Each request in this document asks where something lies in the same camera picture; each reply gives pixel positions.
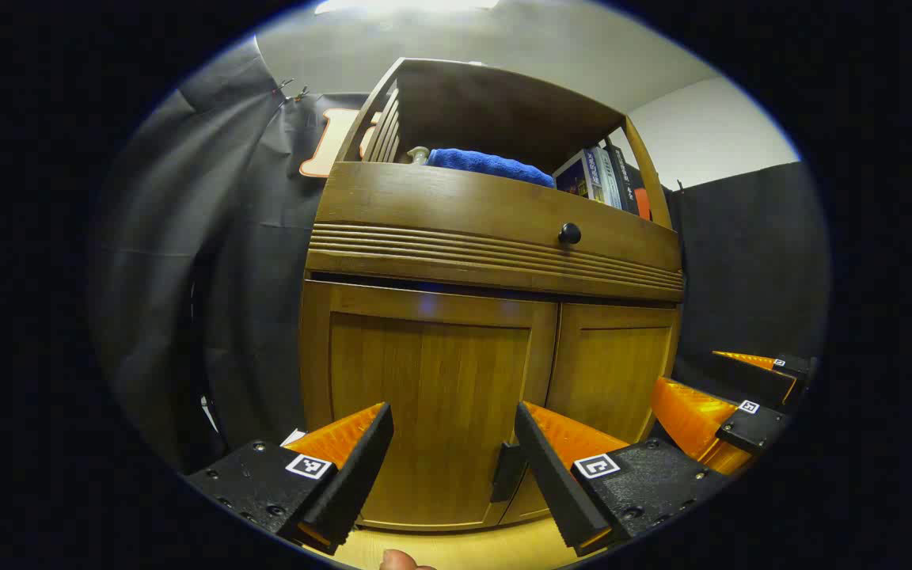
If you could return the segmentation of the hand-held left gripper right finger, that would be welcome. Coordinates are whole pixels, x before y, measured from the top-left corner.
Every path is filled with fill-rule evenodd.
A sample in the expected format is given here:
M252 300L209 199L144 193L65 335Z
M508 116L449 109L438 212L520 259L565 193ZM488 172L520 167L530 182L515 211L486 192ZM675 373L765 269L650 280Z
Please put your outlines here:
M626 443L528 401L517 405L515 432L562 540L580 557L669 526L731 482L659 438Z

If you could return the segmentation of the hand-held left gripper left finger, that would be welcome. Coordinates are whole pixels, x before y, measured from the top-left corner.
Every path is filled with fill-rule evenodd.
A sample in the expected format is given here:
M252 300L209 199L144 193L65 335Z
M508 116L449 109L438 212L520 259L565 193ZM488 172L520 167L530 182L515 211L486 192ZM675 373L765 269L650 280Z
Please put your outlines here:
M390 404L377 403L286 445L246 443L187 480L240 519L333 555L357 523L393 430Z

